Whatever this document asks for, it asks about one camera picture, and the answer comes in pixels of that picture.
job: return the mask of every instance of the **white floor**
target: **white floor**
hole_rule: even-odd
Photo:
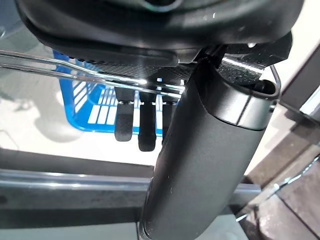
[[[289,59],[276,65],[283,86],[288,85],[299,67],[320,40],[319,0],[305,0],[303,11],[293,28],[294,43]],[[27,31],[0,40],[0,49],[50,56]],[[269,69],[265,78],[272,77]],[[294,125],[278,106],[247,170],[252,170]],[[83,132],[69,125],[63,108],[59,81],[13,71],[0,71],[0,147],[21,151],[84,159],[154,165],[161,150],[157,140],[153,152],[140,152],[138,137],[117,142],[113,134]]]

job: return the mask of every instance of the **wooden surface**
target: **wooden surface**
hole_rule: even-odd
[[[320,238],[320,162],[277,195]]]

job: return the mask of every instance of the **blue plastic crate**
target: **blue plastic crate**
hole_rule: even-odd
[[[57,51],[53,51],[56,59],[71,61],[71,59]],[[98,70],[87,62],[75,61],[75,64],[90,70]],[[57,66],[60,73],[72,72],[64,66]],[[60,88],[63,97],[65,115],[68,122],[75,128],[88,132],[114,133],[117,113],[117,98],[113,87],[98,83],[60,78]],[[135,92],[133,134],[139,133],[140,123],[139,92]],[[156,97],[156,135],[162,136],[162,97]]]

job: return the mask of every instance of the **blue basket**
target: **blue basket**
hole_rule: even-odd
[[[56,59],[70,61],[70,58],[53,51]],[[90,70],[98,70],[94,65],[75,60],[75,64]],[[60,73],[71,73],[71,69],[57,66]],[[114,133],[117,113],[117,98],[113,87],[98,83],[60,78],[65,115],[75,128],[88,132]],[[139,92],[134,96],[133,134],[139,133],[140,123]],[[156,135],[162,136],[162,97],[156,97]]]

